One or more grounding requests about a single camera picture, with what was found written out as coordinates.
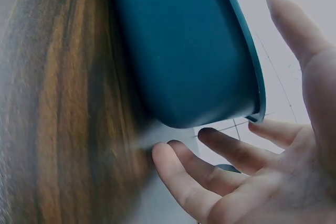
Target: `palm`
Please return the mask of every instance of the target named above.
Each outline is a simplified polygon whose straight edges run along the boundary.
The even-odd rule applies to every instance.
[[[157,171],[177,202],[202,224],[336,222],[336,50],[302,10],[268,0],[272,18],[296,54],[311,125],[265,120],[255,134],[284,148],[280,155],[214,129],[199,139],[244,174],[216,168],[184,144],[153,149]]]

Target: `fingernail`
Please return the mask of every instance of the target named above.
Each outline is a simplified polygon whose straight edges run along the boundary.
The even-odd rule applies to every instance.
[[[218,130],[214,128],[203,128],[198,132],[198,137],[202,137],[203,134],[207,135],[207,134],[213,134],[216,132],[218,132]]]

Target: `white tile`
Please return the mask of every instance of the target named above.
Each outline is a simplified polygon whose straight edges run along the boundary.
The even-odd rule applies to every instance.
[[[210,127],[210,128],[214,128],[218,131],[221,131],[221,130],[225,130],[225,129],[233,127],[233,126],[235,126],[235,123],[234,123],[233,119],[229,119],[229,120],[224,120],[224,121],[219,121],[219,122],[215,122],[215,123],[210,123],[210,124],[194,127],[194,131],[195,131],[195,136],[197,136],[198,132],[203,128]]]
[[[258,148],[263,148],[263,149],[269,150],[269,151],[274,152],[274,153],[279,154],[279,153],[283,152],[283,149],[277,147],[272,142],[253,134],[248,129],[248,124],[246,124],[246,123],[241,124],[241,125],[237,126],[237,129],[238,129],[238,134],[239,134],[239,137],[240,137],[241,141],[243,141],[245,143],[248,143],[250,145],[256,146]]]
[[[226,129],[222,132],[227,134],[228,136],[238,139],[238,133],[235,127]],[[199,157],[204,161],[212,165],[230,164],[225,158],[212,151],[198,139],[197,144],[198,144]]]
[[[235,118],[234,121],[235,121],[236,125],[248,122],[248,120],[246,118]]]
[[[259,56],[266,89],[266,114],[275,112],[282,106],[289,105],[285,91],[268,57]]]
[[[295,123],[296,121],[294,117],[294,113],[290,106],[279,108],[276,112],[267,115],[266,118],[277,120],[277,121],[293,122],[293,123]]]

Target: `wooden surface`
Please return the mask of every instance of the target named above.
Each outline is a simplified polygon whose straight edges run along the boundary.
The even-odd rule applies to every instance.
[[[153,168],[109,0],[0,0],[0,223],[194,223]]]

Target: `finger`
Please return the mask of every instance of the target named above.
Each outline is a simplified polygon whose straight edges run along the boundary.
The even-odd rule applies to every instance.
[[[291,145],[303,127],[304,125],[297,123],[278,122],[270,119],[265,119],[261,124],[248,124],[248,128],[254,134],[270,140],[281,148]]]
[[[201,160],[179,141],[170,141],[169,145],[187,173],[205,189],[218,195],[232,193],[248,178],[246,175],[222,170]]]
[[[297,4],[290,0],[266,1],[274,24],[298,58],[302,68],[312,57],[333,47]]]
[[[212,128],[200,130],[198,138],[214,152],[225,157],[239,171],[248,175],[257,172],[278,156]]]
[[[262,169],[231,194],[223,197],[209,214],[209,223],[237,223],[253,209],[270,200],[286,177],[279,171]]]
[[[184,169],[173,149],[156,144],[152,151],[158,174],[181,207],[194,219],[205,223],[212,207],[221,196],[204,189]]]

